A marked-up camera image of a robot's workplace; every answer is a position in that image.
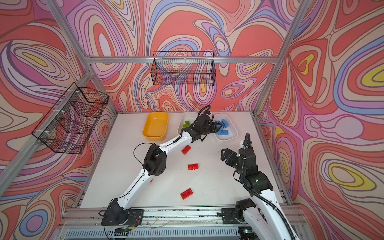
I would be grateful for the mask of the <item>blue lego brick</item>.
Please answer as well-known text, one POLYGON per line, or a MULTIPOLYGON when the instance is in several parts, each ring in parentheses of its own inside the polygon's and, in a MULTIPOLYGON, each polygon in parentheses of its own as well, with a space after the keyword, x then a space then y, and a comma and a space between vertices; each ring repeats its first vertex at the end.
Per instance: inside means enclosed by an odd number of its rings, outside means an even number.
POLYGON ((228 136, 229 135, 229 131, 228 130, 220 130, 216 134, 219 135, 219 136, 228 136))
POLYGON ((229 123, 225 119, 222 119, 221 123, 222 123, 224 128, 227 128, 229 126, 229 123))

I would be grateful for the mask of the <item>green lego brick bottom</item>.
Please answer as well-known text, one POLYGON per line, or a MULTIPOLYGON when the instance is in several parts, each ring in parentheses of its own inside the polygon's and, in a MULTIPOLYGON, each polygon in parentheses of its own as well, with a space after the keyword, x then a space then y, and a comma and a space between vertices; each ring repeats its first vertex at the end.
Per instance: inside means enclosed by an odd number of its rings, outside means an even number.
POLYGON ((190 125, 190 121, 185 121, 185 123, 183 124, 183 129, 188 128, 190 125))

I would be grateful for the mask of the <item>red lego brick top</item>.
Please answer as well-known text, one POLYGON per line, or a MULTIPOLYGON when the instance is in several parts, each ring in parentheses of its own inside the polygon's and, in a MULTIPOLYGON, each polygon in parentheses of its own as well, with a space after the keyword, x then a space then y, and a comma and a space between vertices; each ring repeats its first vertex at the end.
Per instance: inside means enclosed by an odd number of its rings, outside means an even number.
POLYGON ((183 148, 182 153, 184 155, 186 155, 191 149, 192 149, 192 147, 187 145, 186 147, 183 148))

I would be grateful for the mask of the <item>red lego brick bottom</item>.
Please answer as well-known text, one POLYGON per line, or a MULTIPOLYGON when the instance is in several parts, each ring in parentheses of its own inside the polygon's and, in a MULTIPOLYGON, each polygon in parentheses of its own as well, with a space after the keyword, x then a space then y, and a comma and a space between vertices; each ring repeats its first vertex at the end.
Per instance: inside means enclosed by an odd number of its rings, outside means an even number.
POLYGON ((189 188, 189 189, 185 190, 184 192, 182 192, 180 195, 181 195, 182 200, 185 200, 185 199, 187 199, 188 197, 192 196, 193 193, 194 193, 194 192, 192 191, 192 189, 189 188))

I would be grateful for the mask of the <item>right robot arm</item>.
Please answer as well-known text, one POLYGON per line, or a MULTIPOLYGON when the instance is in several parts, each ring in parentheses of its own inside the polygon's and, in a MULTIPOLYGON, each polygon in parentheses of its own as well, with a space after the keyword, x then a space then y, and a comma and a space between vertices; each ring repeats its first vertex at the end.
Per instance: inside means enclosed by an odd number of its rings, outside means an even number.
POLYGON ((260 240, 298 240, 299 236, 284 214, 268 177, 259 171, 256 154, 252 148, 242 148, 236 153, 222 149, 221 160, 235 169, 239 182, 250 194, 236 202, 236 216, 247 223, 260 240))

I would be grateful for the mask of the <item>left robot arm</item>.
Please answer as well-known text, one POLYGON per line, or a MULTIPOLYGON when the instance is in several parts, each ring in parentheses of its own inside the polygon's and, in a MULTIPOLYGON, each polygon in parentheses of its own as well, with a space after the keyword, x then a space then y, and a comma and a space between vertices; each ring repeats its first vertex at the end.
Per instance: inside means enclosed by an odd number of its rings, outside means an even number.
POLYGON ((126 225, 130 217, 129 210, 137 197, 154 177, 165 171, 167 157, 197 140, 203 141, 208 134, 215 134, 221 128, 223 128, 223 124, 216 122, 214 115, 204 111, 204 113, 198 114, 189 127, 181 129, 177 137, 164 144, 151 144, 144 158, 143 167, 136 179, 120 197, 112 199, 104 211, 102 226, 126 225))

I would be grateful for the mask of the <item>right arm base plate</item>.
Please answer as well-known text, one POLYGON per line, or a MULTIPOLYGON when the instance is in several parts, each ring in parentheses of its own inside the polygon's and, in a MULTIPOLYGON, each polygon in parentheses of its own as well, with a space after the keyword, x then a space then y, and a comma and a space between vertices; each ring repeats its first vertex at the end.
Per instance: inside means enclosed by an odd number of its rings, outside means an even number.
POLYGON ((244 211, 237 208, 222 208, 218 216, 222 218, 225 225, 246 224, 244 211))

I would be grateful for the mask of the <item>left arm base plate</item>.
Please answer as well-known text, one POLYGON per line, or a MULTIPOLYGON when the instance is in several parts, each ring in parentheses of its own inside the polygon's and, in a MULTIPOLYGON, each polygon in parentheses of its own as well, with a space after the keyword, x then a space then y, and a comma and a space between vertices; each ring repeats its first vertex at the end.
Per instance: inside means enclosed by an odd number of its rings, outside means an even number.
POLYGON ((99 211, 99 216, 102 217, 102 226, 137 227, 142 224, 143 215, 143 209, 123 210, 116 218, 113 217, 109 210, 99 211))

